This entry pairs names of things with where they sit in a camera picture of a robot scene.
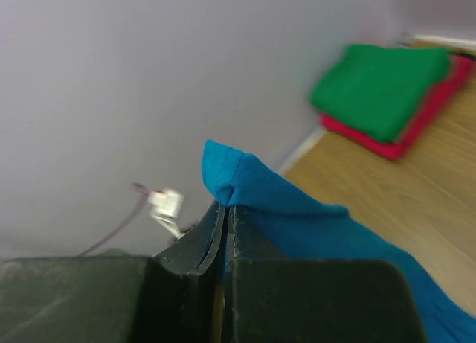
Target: stack of folded cloth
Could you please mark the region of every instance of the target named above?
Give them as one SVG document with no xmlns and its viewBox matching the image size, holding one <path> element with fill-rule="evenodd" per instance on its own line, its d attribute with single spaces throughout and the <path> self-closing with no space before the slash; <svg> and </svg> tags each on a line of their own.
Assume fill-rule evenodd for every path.
<svg viewBox="0 0 476 343">
<path fill-rule="evenodd" d="M 320 81 L 312 104 L 321 123 L 398 159 L 468 79 L 473 59 L 445 49 L 350 45 Z"/>
</svg>

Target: blue cloth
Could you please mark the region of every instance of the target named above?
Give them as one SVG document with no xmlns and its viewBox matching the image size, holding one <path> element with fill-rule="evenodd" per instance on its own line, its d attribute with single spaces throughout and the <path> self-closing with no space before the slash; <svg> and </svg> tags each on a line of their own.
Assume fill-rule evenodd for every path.
<svg viewBox="0 0 476 343">
<path fill-rule="evenodd" d="M 476 342 L 476 320 L 409 253 L 352 220 L 345 207 L 322 204 L 252 154 L 213 141 L 205 144 L 202 175 L 220 204 L 248 207 L 254 224 L 288 257 L 390 261 L 410 284 L 430 343 Z"/>
</svg>

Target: green towel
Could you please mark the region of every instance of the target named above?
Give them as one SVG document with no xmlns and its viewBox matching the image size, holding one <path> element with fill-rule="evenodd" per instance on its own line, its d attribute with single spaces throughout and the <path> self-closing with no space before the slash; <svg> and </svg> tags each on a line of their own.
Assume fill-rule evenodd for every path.
<svg viewBox="0 0 476 343">
<path fill-rule="evenodd" d="M 450 69 L 449 52 L 350 45 L 311 103 L 377 141 L 395 142 L 426 92 Z"/>
</svg>

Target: white baseboard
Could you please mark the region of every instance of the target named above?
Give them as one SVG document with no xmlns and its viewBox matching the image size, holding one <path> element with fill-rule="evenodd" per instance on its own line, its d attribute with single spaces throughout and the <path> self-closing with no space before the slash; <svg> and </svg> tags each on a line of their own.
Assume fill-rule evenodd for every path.
<svg viewBox="0 0 476 343">
<path fill-rule="evenodd" d="M 292 167 L 294 163 L 299 161 L 301 157 L 303 157 L 306 153 L 309 152 L 310 149 L 314 147 L 315 144 L 319 142 L 319 140 L 324 136 L 326 133 L 326 129 L 323 127 L 318 127 L 302 144 L 300 144 L 296 150 L 294 150 L 291 155 L 284 160 L 284 162 L 280 165 L 277 172 L 284 176 L 284 174 Z"/>
<path fill-rule="evenodd" d="M 444 36 L 426 36 L 424 34 L 414 34 L 413 38 L 425 42 L 450 45 L 457 48 L 476 50 L 476 40 L 448 38 Z"/>
</svg>

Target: white wall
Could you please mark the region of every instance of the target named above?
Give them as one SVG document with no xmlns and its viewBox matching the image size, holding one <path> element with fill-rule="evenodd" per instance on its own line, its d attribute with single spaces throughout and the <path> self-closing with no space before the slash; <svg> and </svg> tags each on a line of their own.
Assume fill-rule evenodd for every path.
<svg viewBox="0 0 476 343">
<path fill-rule="evenodd" d="M 392 0 L 409 33 L 476 41 L 476 0 Z"/>
<path fill-rule="evenodd" d="M 384 0 L 0 0 L 0 25 L 3 257 L 76 254 L 130 212 L 131 182 L 199 219 L 205 139 L 277 167 L 341 47 L 397 32 Z M 145 211 L 107 247 L 168 238 Z"/>
</svg>

